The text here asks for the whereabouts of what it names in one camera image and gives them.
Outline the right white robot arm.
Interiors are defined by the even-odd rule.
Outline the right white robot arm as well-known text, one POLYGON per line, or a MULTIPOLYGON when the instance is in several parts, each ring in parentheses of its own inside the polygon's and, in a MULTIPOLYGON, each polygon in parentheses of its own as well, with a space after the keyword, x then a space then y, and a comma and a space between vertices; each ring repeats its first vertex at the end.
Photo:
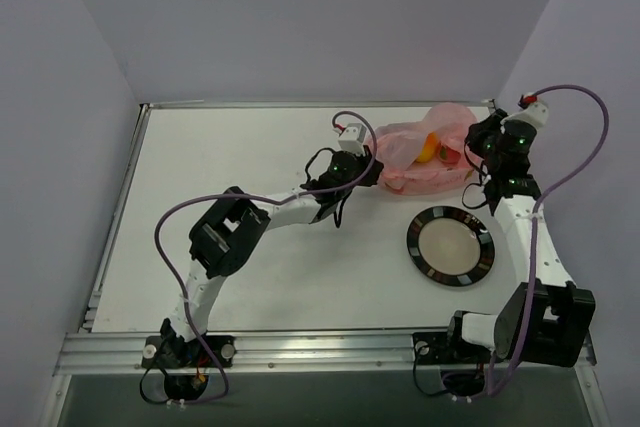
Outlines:
POLYGON ((595 298, 576 286, 555 250, 543 195, 529 173, 529 151, 542 122, 497 110, 469 128, 465 150, 481 159, 485 204, 523 276, 497 314, 458 311, 444 335, 455 359, 479 348, 500 360, 572 367, 595 312, 595 298))

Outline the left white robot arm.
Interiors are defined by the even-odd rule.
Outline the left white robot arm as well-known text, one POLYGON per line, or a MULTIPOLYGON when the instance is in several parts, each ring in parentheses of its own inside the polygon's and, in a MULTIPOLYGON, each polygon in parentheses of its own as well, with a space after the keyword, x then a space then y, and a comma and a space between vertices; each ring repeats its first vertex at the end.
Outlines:
POLYGON ((213 204, 189 231, 190 270, 186 279, 176 278, 179 304, 160 329, 166 355, 179 366, 190 366, 200 358, 199 337, 207 331, 222 285, 248 262, 265 233, 329 217, 340 226, 353 190, 375 185, 382 170, 383 163, 367 146, 360 155, 332 150, 326 171, 290 192, 259 197, 233 186, 212 196, 213 204))

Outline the pink plastic bag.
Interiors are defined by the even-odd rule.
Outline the pink plastic bag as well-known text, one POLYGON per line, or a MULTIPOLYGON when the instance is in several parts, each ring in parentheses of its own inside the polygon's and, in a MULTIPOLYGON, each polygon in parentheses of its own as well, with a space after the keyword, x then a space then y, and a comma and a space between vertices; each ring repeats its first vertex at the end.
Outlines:
POLYGON ((431 107, 420 120, 376 128, 376 160, 382 164, 378 186, 405 196, 465 186, 481 164, 465 147, 477 121, 470 108, 448 102, 431 107))

